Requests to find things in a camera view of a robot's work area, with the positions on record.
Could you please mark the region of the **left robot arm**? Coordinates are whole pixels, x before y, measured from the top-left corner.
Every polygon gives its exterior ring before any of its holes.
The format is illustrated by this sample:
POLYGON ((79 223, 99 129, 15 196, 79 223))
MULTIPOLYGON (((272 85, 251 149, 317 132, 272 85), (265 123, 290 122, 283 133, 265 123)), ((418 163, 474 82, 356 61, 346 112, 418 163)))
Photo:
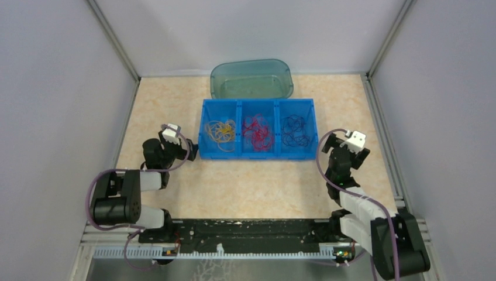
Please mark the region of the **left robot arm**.
POLYGON ((158 138, 144 141, 142 148, 139 169, 107 170, 92 182, 85 203, 89 223, 101 231, 136 229, 141 243, 177 242, 180 235, 170 212, 145 205, 142 193, 164 190, 175 160, 194 161, 199 146, 166 128, 158 138))

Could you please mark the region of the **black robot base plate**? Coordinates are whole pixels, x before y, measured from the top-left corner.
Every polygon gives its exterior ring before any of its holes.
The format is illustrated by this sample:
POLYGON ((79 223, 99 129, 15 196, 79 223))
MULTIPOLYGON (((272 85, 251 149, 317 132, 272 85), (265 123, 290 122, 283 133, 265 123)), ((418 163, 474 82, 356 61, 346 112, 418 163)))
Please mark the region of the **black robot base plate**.
POLYGON ((184 254, 353 259, 360 252, 355 242, 335 232, 328 219, 173 220, 162 228, 145 230, 138 241, 172 244, 184 254))

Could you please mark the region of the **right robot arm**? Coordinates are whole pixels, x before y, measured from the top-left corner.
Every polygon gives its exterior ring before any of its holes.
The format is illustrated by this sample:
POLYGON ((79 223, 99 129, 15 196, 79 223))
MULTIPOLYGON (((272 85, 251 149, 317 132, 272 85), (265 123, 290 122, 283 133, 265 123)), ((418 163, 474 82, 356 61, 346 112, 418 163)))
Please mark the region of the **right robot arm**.
POLYGON ((329 197, 340 209, 332 213, 329 233, 336 241, 350 238, 371 258, 374 277, 400 280, 402 277, 427 272, 430 258, 416 218, 404 211, 396 212, 368 195, 352 176, 363 164, 370 150, 366 136, 359 131, 337 129, 324 134, 316 155, 329 156, 328 167, 317 165, 326 181, 329 197))

